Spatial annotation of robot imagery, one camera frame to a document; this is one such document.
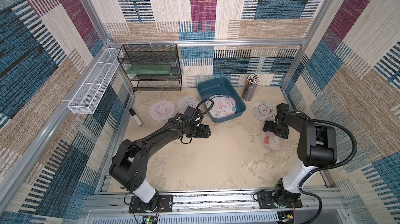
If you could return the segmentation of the pink rabbit coaster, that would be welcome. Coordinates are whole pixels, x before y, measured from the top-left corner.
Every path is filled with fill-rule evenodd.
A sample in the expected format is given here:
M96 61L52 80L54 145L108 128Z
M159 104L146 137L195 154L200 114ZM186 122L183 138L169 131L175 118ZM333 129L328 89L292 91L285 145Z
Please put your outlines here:
M282 148L282 138L272 132L261 132L260 141L264 147L273 151L279 151Z

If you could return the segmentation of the pink blossom coaster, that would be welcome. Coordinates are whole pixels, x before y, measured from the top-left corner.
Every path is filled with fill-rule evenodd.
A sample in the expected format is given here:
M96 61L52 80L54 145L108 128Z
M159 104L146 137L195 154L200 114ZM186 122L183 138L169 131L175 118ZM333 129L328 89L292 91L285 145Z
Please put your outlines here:
M221 119L235 114L236 101L233 97L214 95L211 96L210 99L214 102L212 109L209 111L213 118Z

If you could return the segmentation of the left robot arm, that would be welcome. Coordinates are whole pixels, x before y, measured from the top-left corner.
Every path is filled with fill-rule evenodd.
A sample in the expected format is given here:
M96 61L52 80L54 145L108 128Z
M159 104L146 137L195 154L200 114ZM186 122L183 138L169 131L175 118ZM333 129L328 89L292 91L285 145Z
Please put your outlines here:
M150 135L136 141L124 140L111 159L109 175L142 203L153 208L158 203L158 191L146 180L150 158L177 139L209 138L210 127L202 124L208 112L188 106L183 114L170 118Z

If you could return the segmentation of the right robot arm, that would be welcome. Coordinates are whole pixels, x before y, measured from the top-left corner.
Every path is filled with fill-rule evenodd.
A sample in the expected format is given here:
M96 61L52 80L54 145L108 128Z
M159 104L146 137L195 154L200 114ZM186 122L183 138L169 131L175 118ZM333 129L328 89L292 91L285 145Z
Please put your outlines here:
M290 128L300 134L297 145L299 161L266 198L278 208L296 204L301 196L300 189L313 176L312 170L334 165L338 156L335 129L312 122L303 112L291 111L288 104L277 106L275 120L267 121L263 130L287 139Z

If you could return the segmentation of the teal plastic storage box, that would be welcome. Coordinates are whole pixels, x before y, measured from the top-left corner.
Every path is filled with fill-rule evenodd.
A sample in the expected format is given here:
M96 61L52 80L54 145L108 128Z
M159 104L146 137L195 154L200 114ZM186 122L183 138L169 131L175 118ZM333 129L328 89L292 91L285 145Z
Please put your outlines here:
M214 123L232 120L246 111L244 101L226 78L202 82L197 86L197 90L201 99L209 98L214 102L209 111Z

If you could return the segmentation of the white dog coaster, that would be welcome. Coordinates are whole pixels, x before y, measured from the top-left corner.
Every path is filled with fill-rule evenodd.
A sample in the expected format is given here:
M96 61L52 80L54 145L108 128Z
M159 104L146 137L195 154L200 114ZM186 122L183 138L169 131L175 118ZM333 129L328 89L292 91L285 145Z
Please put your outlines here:
M274 121L276 107L267 102L257 101L251 106L251 112L260 121Z

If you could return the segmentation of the white butterfly coaster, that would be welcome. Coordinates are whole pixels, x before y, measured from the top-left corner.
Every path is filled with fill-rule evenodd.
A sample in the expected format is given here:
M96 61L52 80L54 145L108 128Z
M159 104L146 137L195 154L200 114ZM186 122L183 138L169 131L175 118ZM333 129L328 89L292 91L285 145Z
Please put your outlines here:
M180 98L176 103L176 111L178 113L184 113L188 106L192 108L196 108L196 106L200 103L199 99L194 96L184 96Z

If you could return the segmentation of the pink kitty coaster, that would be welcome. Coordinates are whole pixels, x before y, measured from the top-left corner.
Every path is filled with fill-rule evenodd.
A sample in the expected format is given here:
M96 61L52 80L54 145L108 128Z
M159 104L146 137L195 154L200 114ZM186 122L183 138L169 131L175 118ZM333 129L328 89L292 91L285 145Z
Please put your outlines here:
M175 105L170 101L159 101L153 104L149 110L150 117L155 121L170 119L175 113Z

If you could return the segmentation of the cup of colored pencils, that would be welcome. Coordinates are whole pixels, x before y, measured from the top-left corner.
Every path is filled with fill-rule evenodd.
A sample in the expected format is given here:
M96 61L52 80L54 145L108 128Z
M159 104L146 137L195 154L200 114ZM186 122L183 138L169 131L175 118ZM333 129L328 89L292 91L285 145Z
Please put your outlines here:
M254 96L254 92L259 83L259 77L256 74L250 74L246 77L245 87L242 92L242 99L244 101L251 101Z

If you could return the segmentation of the white marker black cap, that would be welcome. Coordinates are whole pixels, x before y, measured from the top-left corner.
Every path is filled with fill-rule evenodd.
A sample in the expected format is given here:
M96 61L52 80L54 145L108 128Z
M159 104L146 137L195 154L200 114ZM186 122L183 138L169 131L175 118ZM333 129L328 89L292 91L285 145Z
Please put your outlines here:
M139 119L139 117L137 116L136 112L134 111L133 108L129 109L129 113L131 114L132 118L134 119L134 122L140 127L144 127L143 122Z

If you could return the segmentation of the green board on shelf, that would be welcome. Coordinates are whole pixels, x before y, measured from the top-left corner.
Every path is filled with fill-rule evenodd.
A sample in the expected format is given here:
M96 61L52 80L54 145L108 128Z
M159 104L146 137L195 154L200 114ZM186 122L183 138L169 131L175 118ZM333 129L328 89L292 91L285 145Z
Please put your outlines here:
M127 74L169 74L172 69L170 64L136 64L126 70Z

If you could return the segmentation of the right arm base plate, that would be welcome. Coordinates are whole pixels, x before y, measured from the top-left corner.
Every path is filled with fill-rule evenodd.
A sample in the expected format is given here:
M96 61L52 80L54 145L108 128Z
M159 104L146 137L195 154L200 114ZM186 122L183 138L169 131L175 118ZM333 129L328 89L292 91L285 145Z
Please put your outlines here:
M273 208L302 208L300 193L283 191L275 197L275 191L261 190L253 194L253 198L258 202L260 209Z

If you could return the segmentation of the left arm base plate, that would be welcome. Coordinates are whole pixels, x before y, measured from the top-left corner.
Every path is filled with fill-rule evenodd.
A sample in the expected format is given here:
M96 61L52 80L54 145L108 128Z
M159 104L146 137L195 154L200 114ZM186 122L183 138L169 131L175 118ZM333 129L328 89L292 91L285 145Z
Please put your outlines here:
M133 196L129 204L129 213L170 213L173 210L173 203L174 196L172 194L159 195L156 193L148 203L145 203L137 196Z

